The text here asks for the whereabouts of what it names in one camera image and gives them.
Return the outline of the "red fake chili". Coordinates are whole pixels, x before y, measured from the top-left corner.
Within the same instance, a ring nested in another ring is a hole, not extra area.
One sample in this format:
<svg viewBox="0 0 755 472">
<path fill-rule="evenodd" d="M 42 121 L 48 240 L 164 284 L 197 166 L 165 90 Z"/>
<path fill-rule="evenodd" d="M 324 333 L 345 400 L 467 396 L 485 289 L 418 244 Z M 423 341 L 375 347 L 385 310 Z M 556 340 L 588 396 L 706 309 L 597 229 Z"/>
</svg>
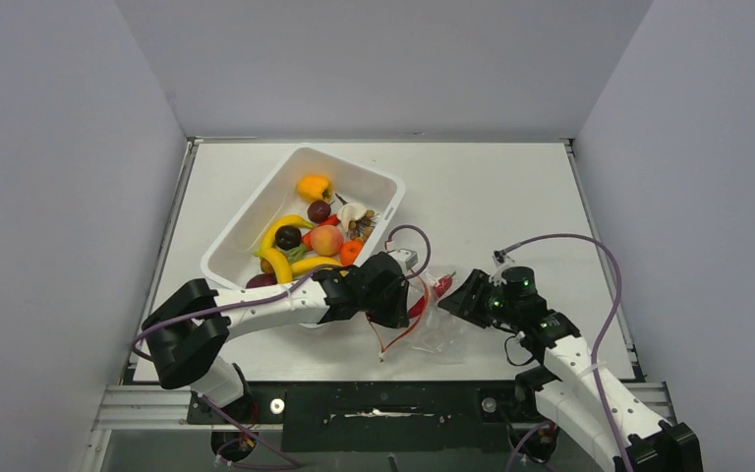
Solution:
<svg viewBox="0 0 755 472">
<path fill-rule="evenodd" d="M 449 273 L 439 278 L 434 285 L 425 290 L 425 294 L 408 310 L 410 320 L 421 316 L 432 299 L 436 301 L 445 295 L 453 284 L 455 273 Z"/>
</svg>

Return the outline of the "clear zip top bag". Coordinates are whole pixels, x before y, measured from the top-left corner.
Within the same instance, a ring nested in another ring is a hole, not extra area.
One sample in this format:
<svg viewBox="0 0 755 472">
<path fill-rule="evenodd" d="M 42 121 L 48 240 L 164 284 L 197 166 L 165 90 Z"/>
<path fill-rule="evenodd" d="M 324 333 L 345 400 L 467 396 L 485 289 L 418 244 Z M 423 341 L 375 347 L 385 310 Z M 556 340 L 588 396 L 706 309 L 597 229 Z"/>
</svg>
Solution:
<svg viewBox="0 0 755 472">
<path fill-rule="evenodd" d="M 437 303 L 461 282 L 467 272 L 456 265 L 432 265 L 422 274 L 414 277 L 409 284 L 407 310 L 444 275 L 455 273 L 453 284 L 448 292 L 437 301 L 432 299 L 424 313 L 416 319 L 409 319 L 406 328 L 386 328 L 367 323 L 377 340 L 377 359 L 381 363 L 394 363 L 401 359 L 421 357 L 425 362 L 440 365 L 455 365 L 467 353 L 468 333 L 473 327 L 440 309 Z"/>
</svg>

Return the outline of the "fake peach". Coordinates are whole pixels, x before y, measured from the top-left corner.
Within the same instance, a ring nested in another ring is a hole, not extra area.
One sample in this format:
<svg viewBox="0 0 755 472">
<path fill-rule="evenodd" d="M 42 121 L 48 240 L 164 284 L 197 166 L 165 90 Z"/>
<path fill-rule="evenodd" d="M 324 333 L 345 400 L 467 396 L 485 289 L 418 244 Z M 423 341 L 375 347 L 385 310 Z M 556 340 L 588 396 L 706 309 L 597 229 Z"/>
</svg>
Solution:
<svg viewBox="0 0 755 472">
<path fill-rule="evenodd" d="M 342 232 L 332 225 L 318 226 L 313 229 L 309 240 L 312 250 L 323 257 L 336 256 L 344 243 Z"/>
</svg>

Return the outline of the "white fake garlic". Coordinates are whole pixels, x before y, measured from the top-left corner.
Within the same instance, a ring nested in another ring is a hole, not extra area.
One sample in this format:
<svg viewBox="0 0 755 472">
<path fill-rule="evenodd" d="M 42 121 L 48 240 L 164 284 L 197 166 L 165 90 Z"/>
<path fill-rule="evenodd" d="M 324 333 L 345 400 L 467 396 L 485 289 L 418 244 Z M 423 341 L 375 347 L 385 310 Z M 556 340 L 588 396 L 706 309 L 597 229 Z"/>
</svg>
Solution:
<svg viewBox="0 0 755 472">
<path fill-rule="evenodd" d="M 337 212 L 337 217 L 344 230 L 349 230 L 352 223 L 366 216 L 368 209 L 360 203 L 344 204 Z"/>
</svg>

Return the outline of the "dark purple fake fruit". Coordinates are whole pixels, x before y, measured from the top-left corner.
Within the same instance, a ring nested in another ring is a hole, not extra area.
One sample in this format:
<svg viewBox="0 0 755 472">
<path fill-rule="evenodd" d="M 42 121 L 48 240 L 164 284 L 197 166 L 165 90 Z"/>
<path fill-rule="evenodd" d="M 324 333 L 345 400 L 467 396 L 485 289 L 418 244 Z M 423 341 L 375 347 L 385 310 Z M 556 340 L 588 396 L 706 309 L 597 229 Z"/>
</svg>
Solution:
<svg viewBox="0 0 755 472">
<path fill-rule="evenodd" d="M 321 224 L 329 220 L 333 214 L 331 204 L 322 200 L 312 202 L 307 209 L 309 221 Z"/>
</svg>

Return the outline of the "dark fake plum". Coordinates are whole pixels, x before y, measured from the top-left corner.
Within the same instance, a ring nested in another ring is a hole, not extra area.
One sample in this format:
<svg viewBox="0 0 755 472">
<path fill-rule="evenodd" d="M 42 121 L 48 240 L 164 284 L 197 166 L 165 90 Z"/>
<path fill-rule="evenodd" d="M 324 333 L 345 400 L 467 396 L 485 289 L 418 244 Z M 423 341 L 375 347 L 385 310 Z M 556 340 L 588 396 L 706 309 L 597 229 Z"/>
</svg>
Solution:
<svg viewBox="0 0 755 472">
<path fill-rule="evenodd" d="M 302 232 L 294 225 L 280 226 L 274 233 L 275 246 L 282 251 L 290 251 L 302 245 Z"/>
</svg>

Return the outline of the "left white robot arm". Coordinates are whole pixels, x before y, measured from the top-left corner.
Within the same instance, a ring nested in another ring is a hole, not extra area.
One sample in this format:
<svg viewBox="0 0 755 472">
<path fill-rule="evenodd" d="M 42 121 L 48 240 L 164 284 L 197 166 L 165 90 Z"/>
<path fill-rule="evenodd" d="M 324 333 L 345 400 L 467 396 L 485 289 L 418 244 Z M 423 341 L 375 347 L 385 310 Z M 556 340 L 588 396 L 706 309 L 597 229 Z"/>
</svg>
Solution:
<svg viewBox="0 0 755 472">
<path fill-rule="evenodd" d="M 184 283 L 142 323 L 137 341 L 148 349 L 158 384 L 190 387 L 217 407 L 248 393 L 241 369 L 221 355 L 232 339 L 286 325 L 325 325 L 364 313 L 389 328 L 409 323 L 409 274 L 417 256 L 391 250 L 361 265 L 320 265 L 298 280 L 217 290 L 203 278 Z"/>
</svg>

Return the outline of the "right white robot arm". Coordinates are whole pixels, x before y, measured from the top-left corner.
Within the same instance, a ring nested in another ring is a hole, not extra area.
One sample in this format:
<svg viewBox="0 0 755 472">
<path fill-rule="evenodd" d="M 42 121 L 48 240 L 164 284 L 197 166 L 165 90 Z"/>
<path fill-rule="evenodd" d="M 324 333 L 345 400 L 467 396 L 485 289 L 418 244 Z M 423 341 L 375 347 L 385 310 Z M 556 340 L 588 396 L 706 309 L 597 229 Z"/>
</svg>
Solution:
<svg viewBox="0 0 755 472">
<path fill-rule="evenodd" d="M 699 440 L 671 424 L 592 359 L 586 338 L 537 290 L 535 273 L 475 269 L 439 307 L 479 327 L 507 328 L 538 367 L 515 378 L 515 410 L 561 427 L 605 471 L 701 471 Z"/>
</svg>

